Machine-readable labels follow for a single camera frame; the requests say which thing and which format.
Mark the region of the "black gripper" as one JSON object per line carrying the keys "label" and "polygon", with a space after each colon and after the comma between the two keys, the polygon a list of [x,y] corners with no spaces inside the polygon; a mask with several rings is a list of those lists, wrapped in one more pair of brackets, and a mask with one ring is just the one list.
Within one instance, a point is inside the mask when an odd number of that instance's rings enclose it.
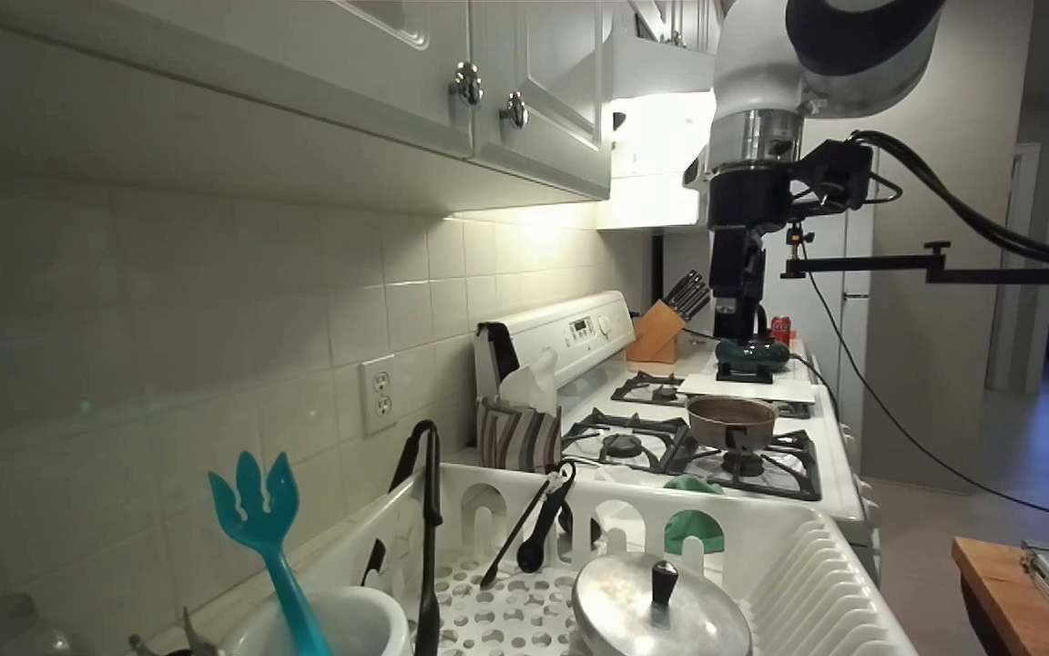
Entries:
{"label": "black gripper", "polygon": [[719,171],[707,198],[713,334],[748,341],[761,303],[761,236],[792,220],[792,176],[782,169]]}

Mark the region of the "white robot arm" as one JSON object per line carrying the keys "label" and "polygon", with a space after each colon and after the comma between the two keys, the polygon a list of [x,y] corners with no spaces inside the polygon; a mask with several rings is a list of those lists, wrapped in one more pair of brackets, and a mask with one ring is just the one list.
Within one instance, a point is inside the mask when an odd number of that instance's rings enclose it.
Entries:
{"label": "white robot arm", "polygon": [[940,7],[942,0],[732,0],[698,162],[719,339],[754,334],[761,236],[794,215],[792,171],[804,120],[895,106],[928,66]]}

